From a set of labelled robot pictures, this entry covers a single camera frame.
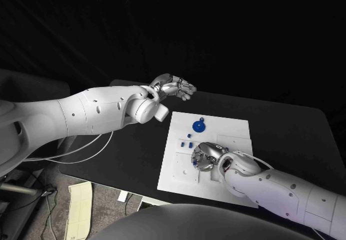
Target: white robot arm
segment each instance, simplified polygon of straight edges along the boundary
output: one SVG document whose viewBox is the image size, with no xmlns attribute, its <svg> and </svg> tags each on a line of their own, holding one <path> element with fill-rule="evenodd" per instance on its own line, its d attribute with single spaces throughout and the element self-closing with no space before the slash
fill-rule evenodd
<svg viewBox="0 0 346 240">
<path fill-rule="evenodd" d="M 150 86 L 95 87 L 64 99 L 38 102 L 0 100 L 0 176 L 53 140 L 101 135 L 128 124 L 144 124 L 153 117 L 163 121 L 169 109 L 160 101 L 167 95 L 190 99 L 195 91 L 187 81 L 163 74 Z"/>
<path fill-rule="evenodd" d="M 262 170 L 245 153 L 229 152 L 211 142 L 195 148 L 192 161 L 203 172 L 218 167 L 219 181 L 239 198 L 248 196 L 283 218 L 346 240 L 345 196 L 275 169 Z"/>
</svg>

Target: blue part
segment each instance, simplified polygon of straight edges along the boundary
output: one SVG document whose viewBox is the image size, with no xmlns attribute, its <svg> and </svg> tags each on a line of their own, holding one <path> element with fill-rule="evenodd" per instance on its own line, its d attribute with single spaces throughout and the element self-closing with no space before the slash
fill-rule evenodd
<svg viewBox="0 0 346 240">
<path fill-rule="evenodd" d="M 200 118 L 192 125 L 195 132 L 202 133 L 206 130 L 205 119 Z"/>
</svg>

